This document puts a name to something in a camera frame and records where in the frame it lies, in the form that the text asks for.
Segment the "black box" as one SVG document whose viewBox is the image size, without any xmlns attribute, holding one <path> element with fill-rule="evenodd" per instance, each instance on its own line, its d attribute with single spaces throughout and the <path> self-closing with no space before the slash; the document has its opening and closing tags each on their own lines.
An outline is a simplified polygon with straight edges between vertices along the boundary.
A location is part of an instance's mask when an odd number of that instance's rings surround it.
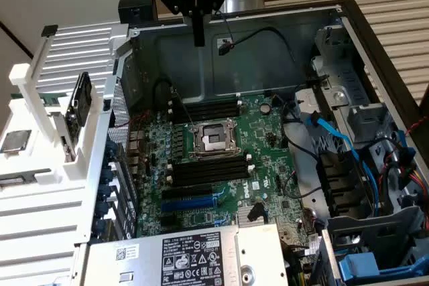
<svg viewBox="0 0 429 286">
<path fill-rule="evenodd" d="M 154 23 L 158 20 L 156 0 L 119 0 L 119 20 L 129 27 Z"/>
</svg>

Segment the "thin metal locking lever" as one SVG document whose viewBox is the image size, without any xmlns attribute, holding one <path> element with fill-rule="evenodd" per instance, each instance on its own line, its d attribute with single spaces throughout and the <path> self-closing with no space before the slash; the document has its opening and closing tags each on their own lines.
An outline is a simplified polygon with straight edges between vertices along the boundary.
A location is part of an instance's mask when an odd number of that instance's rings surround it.
<svg viewBox="0 0 429 286">
<path fill-rule="evenodd" d="M 175 94 L 180 102 L 180 104 L 182 105 L 182 108 L 184 109 L 184 112 L 186 114 L 186 116 L 188 117 L 190 124 L 194 127 L 194 122 L 188 112 L 188 109 L 186 108 L 186 105 L 184 104 L 184 101 L 182 100 L 182 97 L 180 96 L 178 90 L 173 86 L 172 87 L 172 93 Z"/>
</svg>

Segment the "silver CPU socket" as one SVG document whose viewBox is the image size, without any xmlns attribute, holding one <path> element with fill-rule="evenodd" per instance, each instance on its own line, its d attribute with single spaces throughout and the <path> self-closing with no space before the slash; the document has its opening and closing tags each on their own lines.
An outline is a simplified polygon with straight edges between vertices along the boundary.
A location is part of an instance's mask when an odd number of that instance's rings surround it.
<svg viewBox="0 0 429 286">
<path fill-rule="evenodd" d="M 238 143 L 237 122 L 227 118 L 191 126 L 188 156 L 192 159 L 219 159 L 243 152 Z"/>
</svg>

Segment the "green motherboard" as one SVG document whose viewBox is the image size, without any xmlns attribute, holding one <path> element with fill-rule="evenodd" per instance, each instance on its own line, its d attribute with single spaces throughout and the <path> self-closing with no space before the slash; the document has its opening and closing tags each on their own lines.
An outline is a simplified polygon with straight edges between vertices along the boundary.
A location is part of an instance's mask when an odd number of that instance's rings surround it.
<svg viewBox="0 0 429 286">
<path fill-rule="evenodd" d="M 168 106 L 146 109 L 133 115 L 128 136 L 127 151 L 131 172 L 137 189 L 136 235 L 155 236 L 199 228 L 215 228 L 214 220 L 230 214 L 231 224 L 238 225 L 237 211 L 241 207 L 262 202 L 268 222 L 278 228 L 280 240 L 293 251 L 310 250 L 317 237 L 315 219 L 304 206 L 304 192 L 298 189 L 298 172 L 294 165 L 292 144 L 284 135 L 284 126 L 295 122 L 289 111 L 290 104 L 277 96 L 262 95 L 240 98 L 243 105 L 240 115 L 228 117 L 237 122 L 238 143 L 244 153 L 250 153 L 253 173 L 241 180 L 218 182 L 211 185 L 212 196 L 219 188 L 229 184 L 235 188 L 235 197 L 224 206 L 195 210 L 162 212 L 163 202 L 189 200 L 204 196 L 162 200 L 163 190 L 178 188 L 167 183 L 171 162 L 189 159 L 188 123 L 174 124 L 167 115 Z M 262 115 L 259 106 L 271 105 L 271 113 Z M 177 226 L 162 228 L 160 217 L 175 214 Z"/>
</svg>

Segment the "grey metal disk bay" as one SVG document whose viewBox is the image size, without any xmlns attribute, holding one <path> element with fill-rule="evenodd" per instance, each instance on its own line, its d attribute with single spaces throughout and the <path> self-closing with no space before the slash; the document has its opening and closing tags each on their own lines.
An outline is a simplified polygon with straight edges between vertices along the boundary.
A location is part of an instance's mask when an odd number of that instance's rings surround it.
<svg viewBox="0 0 429 286">
<path fill-rule="evenodd" d="M 323 27 L 314 45 L 311 66 L 322 79 L 322 93 L 340 132 L 358 145 L 386 135 L 389 112 L 371 93 L 365 65 L 348 31 L 342 25 Z"/>
</svg>

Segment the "long black expansion slot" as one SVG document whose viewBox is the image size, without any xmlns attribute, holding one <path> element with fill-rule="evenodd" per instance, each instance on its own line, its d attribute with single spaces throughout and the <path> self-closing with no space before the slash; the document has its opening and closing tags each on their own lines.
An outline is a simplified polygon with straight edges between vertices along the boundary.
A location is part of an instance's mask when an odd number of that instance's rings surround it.
<svg viewBox="0 0 429 286">
<path fill-rule="evenodd" d="M 190 198 L 196 196 L 207 196 L 213 193 L 211 185 L 184 186 L 163 190 L 162 200 L 173 200 L 180 198 Z"/>
</svg>

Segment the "blue expansion slot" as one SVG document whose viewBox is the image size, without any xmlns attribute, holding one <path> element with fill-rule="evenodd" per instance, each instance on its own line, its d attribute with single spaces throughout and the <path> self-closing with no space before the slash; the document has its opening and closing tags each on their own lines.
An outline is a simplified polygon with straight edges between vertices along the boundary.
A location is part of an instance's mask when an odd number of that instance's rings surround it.
<svg viewBox="0 0 429 286">
<path fill-rule="evenodd" d="M 204 196 L 198 198 L 191 198 L 189 200 L 174 200 L 171 202 L 163 202 L 161 205 L 161 211 L 178 212 L 201 208 L 214 208 L 216 205 L 217 197 Z"/>
</svg>

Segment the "white parts rack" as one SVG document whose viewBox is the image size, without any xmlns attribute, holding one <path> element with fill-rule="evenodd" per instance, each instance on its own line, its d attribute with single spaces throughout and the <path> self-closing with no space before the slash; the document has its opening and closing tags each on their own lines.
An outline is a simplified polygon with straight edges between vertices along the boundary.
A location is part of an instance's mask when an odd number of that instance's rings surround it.
<svg viewBox="0 0 429 286">
<path fill-rule="evenodd" d="M 0 187 L 0 200 L 33 194 L 49 194 L 66 188 L 85 187 L 103 111 L 103 98 L 113 76 L 111 26 L 61 28 L 56 35 L 40 38 L 29 63 L 16 64 L 9 81 L 23 98 L 9 101 L 10 114 L 0 131 L 0 148 L 7 133 L 31 130 L 27 147 L 18 153 L 0 153 L 0 177 L 33 175 L 36 182 Z M 92 84 L 88 118 L 80 128 L 76 159 L 65 154 L 51 113 L 66 114 L 78 77 L 88 72 Z M 66 93 L 59 106 L 44 106 L 39 93 Z"/>
</svg>

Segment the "silver finned heatsink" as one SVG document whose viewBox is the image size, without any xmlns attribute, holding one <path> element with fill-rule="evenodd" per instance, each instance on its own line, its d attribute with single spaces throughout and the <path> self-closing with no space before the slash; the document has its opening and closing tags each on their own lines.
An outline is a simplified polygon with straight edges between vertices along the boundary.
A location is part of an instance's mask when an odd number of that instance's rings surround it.
<svg viewBox="0 0 429 286">
<path fill-rule="evenodd" d="M 237 211 L 237 222 L 240 228 L 251 228 L 254 226 L 262 226 L 265 223 L 263 222 L 263 218 L 257 219 L 255 222 L 250 222 L 247 219 L 247 215 L 252 209 L 252 206 L 241 207 Z"/>
</svg>

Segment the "short black expansion slot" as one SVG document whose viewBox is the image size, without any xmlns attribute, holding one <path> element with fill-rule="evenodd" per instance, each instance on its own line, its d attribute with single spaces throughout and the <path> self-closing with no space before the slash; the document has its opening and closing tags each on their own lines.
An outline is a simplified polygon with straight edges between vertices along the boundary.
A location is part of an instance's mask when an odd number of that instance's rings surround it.
<svg viewBox="0 0 429 286">
<path fill-rule="evenodd" d="M 162 228 L 174 227 L 177 226 L 177 224 L 178 219 L 175 214 L 160 217 L 160 226 Z"/>
</svg>

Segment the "black plastic shroud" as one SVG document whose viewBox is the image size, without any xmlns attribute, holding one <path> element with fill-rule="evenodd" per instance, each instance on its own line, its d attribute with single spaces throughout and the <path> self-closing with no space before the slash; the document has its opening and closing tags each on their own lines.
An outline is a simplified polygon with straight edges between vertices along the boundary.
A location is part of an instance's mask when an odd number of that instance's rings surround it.
<svg viewBox="0 0 429 286">
<path fill-rule="evenodd" d="M 365 198 L 365 192 L 351 152 L 323 151 L 319 154 L 316 169 L 330 217 L 362 218 L 365 206 L 361 202 Z"/>
</svg>

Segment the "silver CPU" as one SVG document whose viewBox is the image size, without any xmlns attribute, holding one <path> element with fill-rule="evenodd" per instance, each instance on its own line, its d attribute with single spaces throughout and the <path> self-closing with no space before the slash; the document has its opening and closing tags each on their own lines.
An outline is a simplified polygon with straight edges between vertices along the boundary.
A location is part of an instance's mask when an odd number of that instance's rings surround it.
<svg viewBox="0 0 429 286">
<path fill-rule="evenodd" d="M 31 133 L 31 130 L 19 130 L 7 133 L 0 148 L 0 153 L 18 153 L 24 151 Z"/>
</svg>

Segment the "silver power supply unit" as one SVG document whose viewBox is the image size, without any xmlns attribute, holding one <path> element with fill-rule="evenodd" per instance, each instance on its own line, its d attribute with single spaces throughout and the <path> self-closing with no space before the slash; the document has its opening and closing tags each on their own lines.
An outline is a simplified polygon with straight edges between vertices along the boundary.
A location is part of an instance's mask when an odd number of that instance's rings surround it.
<svg viewBox="0 0 429 286">
<path fill-rule="evenodd" d="M 276 225 L 224 226 L 89 248 L 84 286 L 288 286 Z"/>
</svg>

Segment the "grey drive cage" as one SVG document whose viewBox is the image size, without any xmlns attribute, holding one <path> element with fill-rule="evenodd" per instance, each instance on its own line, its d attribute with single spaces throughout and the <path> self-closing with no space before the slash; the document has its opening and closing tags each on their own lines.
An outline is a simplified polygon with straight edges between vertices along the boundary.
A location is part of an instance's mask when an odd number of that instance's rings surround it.
<svg viewBox="0 0 429 286">
<path fill-rule="evenodd" d="M 429 230 L 426 217 L 417 206 L 404 208 L 395 214 L 368 219 L 336 217 L 328 221 L 320 244 L 324 276 L 328 286 L 406 286 L 427 284 L 429 271 L 420 277 L 365 283 L 346 284 L 339 269 L 345 256 L 373 253 L 379 269 L 412 265 L 429 255 Z"/>
</svg>

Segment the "blue plastic drive latch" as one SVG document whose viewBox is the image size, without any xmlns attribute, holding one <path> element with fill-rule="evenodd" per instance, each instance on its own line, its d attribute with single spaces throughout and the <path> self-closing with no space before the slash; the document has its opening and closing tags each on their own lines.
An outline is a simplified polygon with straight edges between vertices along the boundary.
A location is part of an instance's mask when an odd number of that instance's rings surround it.
<svg viewBox="0 0 429 286">
<path fill-rule="evenodd" d="M 423 276 L 429 271 L 429 255 L 421 257 L 412 265 L 379 269 L 373 253 L 351 254 L 340 261 L 339 269 L 347 285 L 408 279 Z"/>
</svg>

